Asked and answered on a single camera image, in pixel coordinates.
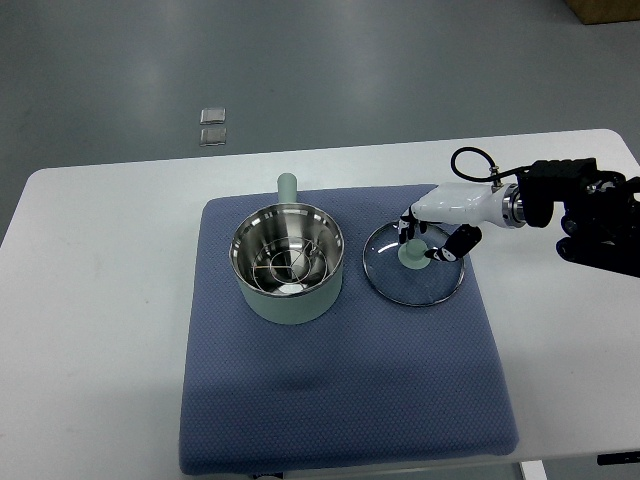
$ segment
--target light green knob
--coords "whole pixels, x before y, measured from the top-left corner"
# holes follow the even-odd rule
[[[430,258],[424,256],[429,247],[419,238],[412,238],[398,249],[398,259],[405,267],[411,270],[420,270],[431,262]]]

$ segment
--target robotic hand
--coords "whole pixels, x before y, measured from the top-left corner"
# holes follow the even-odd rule
[[[470,177],[456,168],[463,152],[482,155],[491,176]],[[503,228],[525,224],[543,228],[551,221],[554,202],[563,202],[561,225],[568,235],[556,244],[565,260],[640,277],[640,178],[626,180],[617,172],[600,171],[594,158],[537,161],[533,165],[499,173],[491,157],[474,147],[457,150],[451,168],[473,183],[443,183],[413,203],[400,217],[399,243],[406,243],[418,227],[429,223],[461,224],[441,248],[425,256],[455,261],[482,239],[478,225],[490,222]],[[500,179],[516,175],[518,183],[502,185]]]

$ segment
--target gray floor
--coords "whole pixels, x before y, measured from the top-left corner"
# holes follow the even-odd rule
[[[640,22],[583,26],[562,0],[5,0],[0,238],[47,167],[589,128],[638,157],[639,45]],[[198,146],[206,106],[224,146]]]

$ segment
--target light green handle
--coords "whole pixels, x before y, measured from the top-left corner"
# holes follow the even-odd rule
[[[293,173],[283,173],[278,177],[278,203],[296,203],[298,200],[298,179]]]

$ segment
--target blue mat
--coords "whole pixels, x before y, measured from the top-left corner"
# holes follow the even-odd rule
[[[506,455],[518,442],[500,358],[469,259],[459,290],[412,308],[377,294],[362,249],[432,186],[300,192],[345,238],[333,307],[302,325],[245,304],[229,264],[236,227],[276,194],[204,209],[180,425],[184,473],[265,473]]]

